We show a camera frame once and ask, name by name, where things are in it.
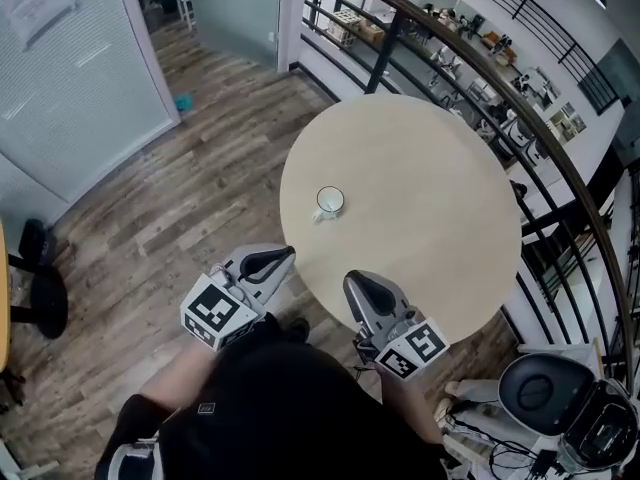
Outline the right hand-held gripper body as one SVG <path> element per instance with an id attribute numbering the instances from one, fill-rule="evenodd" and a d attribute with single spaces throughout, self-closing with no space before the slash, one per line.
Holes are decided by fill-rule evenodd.
<path id="1" fill-rule="evenodd" d="M 343 291 L 359 326 L 353 344 L 364 363 L 410 380 L 449 349 L 435 321 L 411 305 L 391 280 L 351 270 L 344 277 Z"/>

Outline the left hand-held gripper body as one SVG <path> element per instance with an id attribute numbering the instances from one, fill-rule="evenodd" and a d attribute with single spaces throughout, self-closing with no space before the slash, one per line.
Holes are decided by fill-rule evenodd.
<path id="1" fill-rule="evenodd" d="M 270 300 L 294 265 L 295 249 L 249 244 L 202 274 L 180 305 L 180 323 L 214 352 L 230 345 L 264 318 Z"/>

